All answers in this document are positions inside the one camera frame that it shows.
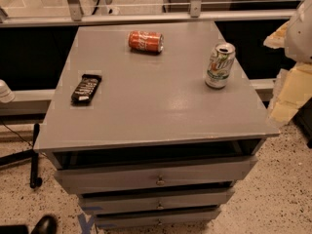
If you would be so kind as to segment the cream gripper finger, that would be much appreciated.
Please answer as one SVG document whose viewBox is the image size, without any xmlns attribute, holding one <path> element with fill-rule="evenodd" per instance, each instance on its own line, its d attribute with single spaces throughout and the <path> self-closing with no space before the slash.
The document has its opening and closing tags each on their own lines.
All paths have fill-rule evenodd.
<svg viewBox="0 0 312 234">
<path fill-rule="evenodd" d="M 271 49 L 279 49 L 285 47 L 286 31 L 289 23 L 286 21 L 272 34 L 266 37 L 263 45 Z"/>
<path fill-rule="evenodd" d="M 312 98 L 312 65 L 298 62 L 290 70 L 281 69 L 273 88 L 268 120 L 288 124 L 298 110 Z"/>
</svg>

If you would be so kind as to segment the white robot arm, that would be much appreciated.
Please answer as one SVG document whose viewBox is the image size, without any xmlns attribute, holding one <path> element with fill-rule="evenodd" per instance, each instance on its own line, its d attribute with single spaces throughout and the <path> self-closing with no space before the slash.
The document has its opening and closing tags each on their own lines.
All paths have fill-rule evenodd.
<svg viewBox="0 0 312 234">
<path fill-rule="evenodd" d="M 290 122 L 312 98 L 312 0 L 304 0 L 291 19 L 267 36 L 264 46 L 285 50 L 295 61 L 289 71 L 281 71 L 273 90 L 268 119 L 277 126 Z"/>
</svg>

